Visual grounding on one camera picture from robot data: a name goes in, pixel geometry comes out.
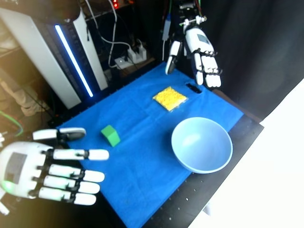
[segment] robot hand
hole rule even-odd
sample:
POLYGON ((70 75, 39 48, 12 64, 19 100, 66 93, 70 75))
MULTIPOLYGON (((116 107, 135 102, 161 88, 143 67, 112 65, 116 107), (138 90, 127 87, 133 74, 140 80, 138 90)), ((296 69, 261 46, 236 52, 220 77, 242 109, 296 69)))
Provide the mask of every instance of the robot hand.
POLYGON ((216 52, 206 34, 199 28, 200 23, 206 20, 205 17, 196 16, 193 20, 185 19, 180 25, 183 26, 183 38, 175 40, 171 46, 166 66, 166 74, 172 73, 182 53, 191 57, 192 70, 198 85, 204 82, 208 87, 220 87, 220 74, 214 56, 216 52))
MULTIPOLYGON (((75 140, 83 128, 48 129, 33 133, 34 140, 75 140)), ((106 150, 54 149, 38 142, 14 142, 0 153, 0 187, 17 197, 36 197, 80 205, 96 202, 102 172, 55 164, 56 160, 107 160, 106 150)))

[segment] blue cloth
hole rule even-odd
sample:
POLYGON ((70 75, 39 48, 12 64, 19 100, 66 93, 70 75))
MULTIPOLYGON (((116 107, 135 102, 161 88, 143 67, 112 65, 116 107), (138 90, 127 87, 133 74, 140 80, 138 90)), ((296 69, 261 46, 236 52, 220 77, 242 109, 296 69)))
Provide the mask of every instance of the blue cloth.
POLYGON ((101 192, 127 227, 141 227, 191 174, 176 160, 171 134, 182 120, 201 116, 229 131, 241 111, 206 88, 196 94, 185 85, 193 80, 175 70, 165 75, 165 64, 130 83, 108 98, 64 123, 61 127, 84 127, 87 136, 69 143, 71 148, 107 149, 108 161, 82 161, 85 169, 105 173, 101 192), (153 100, 171 86, 188 97, 172 112, 153 100), (121 142, 112 148, 100 131, 108 124, 121 142))

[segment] black backdrop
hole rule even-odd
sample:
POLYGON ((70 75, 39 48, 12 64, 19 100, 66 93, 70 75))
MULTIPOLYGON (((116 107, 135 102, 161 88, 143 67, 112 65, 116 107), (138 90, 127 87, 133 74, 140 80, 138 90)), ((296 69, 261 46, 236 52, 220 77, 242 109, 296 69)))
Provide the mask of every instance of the black backdrop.
MULTIPOLYGON (((137 0, 154 55, 160 58, 164 1, 137 0)), ((243 108, 265 118, 303 79, 304 1, 201 0, 204 31, 224 69, 221 90, 243 108)), ((178 68, 191 75, 182 59, 178 68)))

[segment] light blue bowl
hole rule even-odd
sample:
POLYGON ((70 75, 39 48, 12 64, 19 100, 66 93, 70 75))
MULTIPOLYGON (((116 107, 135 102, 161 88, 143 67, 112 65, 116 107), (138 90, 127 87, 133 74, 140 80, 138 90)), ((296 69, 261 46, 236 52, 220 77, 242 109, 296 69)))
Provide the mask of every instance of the light blue bowl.
POLYGON ((179 162, 195 173, 212 173, 223 169, 232 157, 232 141, 218 123, 193 117, 180 122, 171 138, 179 162))

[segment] yellow beads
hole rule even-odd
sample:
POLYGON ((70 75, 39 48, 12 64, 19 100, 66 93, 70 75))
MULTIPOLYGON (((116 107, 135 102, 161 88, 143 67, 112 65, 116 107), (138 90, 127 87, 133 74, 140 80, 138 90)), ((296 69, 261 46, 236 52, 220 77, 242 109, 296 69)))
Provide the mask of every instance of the yellow beads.
POLYGON ((183 94, 178 93, 176 90, 172 89, 171 86, 159 92, 153 97, 153 99, 168 111, 173 110, 187 100, 183 94))

